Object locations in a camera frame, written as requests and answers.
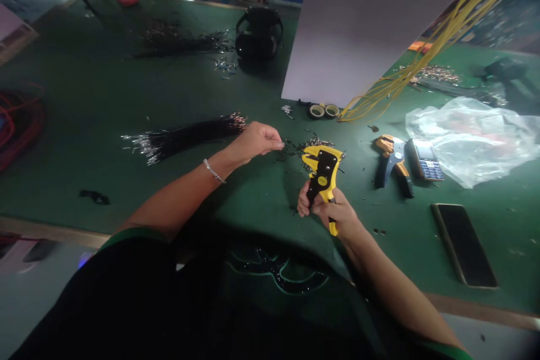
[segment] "green workbench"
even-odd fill
[[[232,29],[242,10],[179,0],[141,0],[131,10],[114,0],[91,0],[103,21],[77,0],[47,15],[37,25],[40,38],[0,67],[1,85],[27,81],[47,89],[47,126],[37,144],[0,175],[0,215],[79,230],[112,233],[159,188],[181,176],[223,147],[209,143],[146,166],[145,158],[123,148],[122,135],[190,124],[241,111],[250,120],[278,129],[282,138],[304,142],[314,131],[346,150],[338,186],[374,233],[388,256],[419,288],[512,311],[538,313],[540,291],[540,160],[511,175],[466,190],[451,179],[439,187],[417,184],[416,197],[401,197],[395,178],[374,190],[372,180],[380,151],[372,145],[382,133],[408,139],[404,116],[417,108],[441,107],[447,97],[406,88],[375,124],[311,121],[301,107],[286,117],[280,99],[296,21],[284,19],[285,36],[275,60],[240,66],[230,80],[214,70],[205,55],[133,60],[140,47],[137,33],[150,16],[178,18],[194,32]],[[435,64],[451,65],[466,76],[472,63],[488,65],[503,52],[453,46]],[[529,65],[530,79],[540,83],[540,59],[517,55]],[[395,66],[413,58],[407,52]],[[199,216],[225,227],[270,235],[306,248],[347,275],[336,240],[315,218],[293,215],[307,174],[298,158],[276,162],[275,154],[254,159],[204,204]],[[79,198],[79,190],[96,190],[111,205]],[[475,290],[456,278],[433,220],[431,203],[464,204],[500,284],[498,290]]]

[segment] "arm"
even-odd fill
[[[309,215],[306,193],[309,181],[298,198],[298,213]],[[392,316],[409,330],[431,341],[465,350],[440,313],[409,278],[384,254],[364,228],[343,193],[333,190],[337,204],[324,204],[317,196],[313,212],[328,228],[328,217],[336,220],[338,238],[357,271],[372,283]]]
[[[274,128],[253,122],[229,146],[208,159],[208,163],[225,180],[251,158],[280,150],[283,146]],[[127,228],[146,227],[172,241],[206,197],[220,185],[221,182],[201,163],[151,196],[116,233]]]

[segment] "smartphone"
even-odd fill
[[[495,274],[462,205],[432,204],[457,277],[469,287],[495,289]]]
[[[429,181],[442,181],[444,174],[430,141],[411,139],[420,177]]]

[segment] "silver bracelet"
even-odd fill
[[[214,171],[214,169],[212,169],[212,168],[210,167],[210,165],[208,164],[208,161],[207,161],[206,159],[203,160],[202,162],[204,163],[204,165],[206,166],[206,168],[207,168],[208,170],[210,170],[211,174],[214,176],[214,178],[215,178],[216,180],[221,181],[221,184],[227,184],[227,182],[226,182],[225,180],[223,180],[223,179],[219,176],[219,174],[217,174],[217,173]]]

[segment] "black smartphone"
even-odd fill
[[[465,208],[457,204],[432,204],[431,208],[461,282],[469,287],[497,288],[495,274]]]

